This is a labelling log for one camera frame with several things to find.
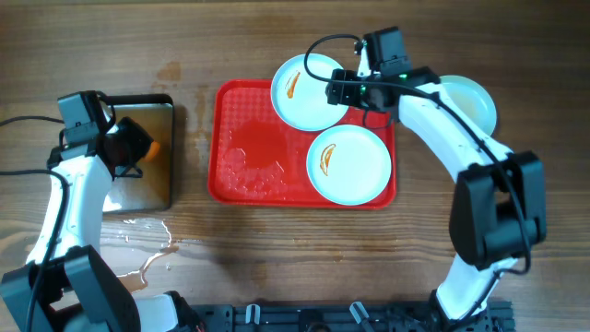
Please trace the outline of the green orange sponge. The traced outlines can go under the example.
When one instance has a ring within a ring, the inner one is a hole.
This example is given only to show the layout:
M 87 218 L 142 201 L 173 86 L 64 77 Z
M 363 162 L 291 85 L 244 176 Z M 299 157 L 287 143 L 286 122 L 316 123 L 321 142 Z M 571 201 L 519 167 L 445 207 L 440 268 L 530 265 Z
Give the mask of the green orange sponge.
M 152 141 L 149 145 L 147 153 L 143 157 L 145 162 L 152 161 L 159 153 L 160 144 L 157 141 Z

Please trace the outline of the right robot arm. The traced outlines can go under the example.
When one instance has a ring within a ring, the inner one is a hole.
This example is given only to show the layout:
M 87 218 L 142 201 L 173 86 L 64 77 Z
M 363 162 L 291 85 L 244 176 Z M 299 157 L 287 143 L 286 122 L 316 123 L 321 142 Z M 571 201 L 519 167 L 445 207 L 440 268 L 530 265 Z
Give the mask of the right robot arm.
M 456 256 L 432 301 L 445 328 L 474 321 L 504 275 L 530 270 L 531 248 L 546 238 L 541 160 L 484 133 L 428 67 L 386 77 L 336 69 L 326 81 L 328 103 L 388 114 L 420 137 L 452 176 L 449 233 Z

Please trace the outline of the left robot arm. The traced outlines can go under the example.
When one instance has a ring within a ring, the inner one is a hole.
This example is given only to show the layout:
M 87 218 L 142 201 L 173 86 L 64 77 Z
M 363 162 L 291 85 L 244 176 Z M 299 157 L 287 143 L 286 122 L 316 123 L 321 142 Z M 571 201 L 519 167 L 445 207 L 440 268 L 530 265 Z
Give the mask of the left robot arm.
M 175 291 L 135 300 L 100 256 L 103 203 L 119 167 L 154 144 L 125 117 L 116 131 L 54 148 L 52 192 L 41 234 L 23 267 L 7 272 L 1 297 L 22 331 L 202 331 Z

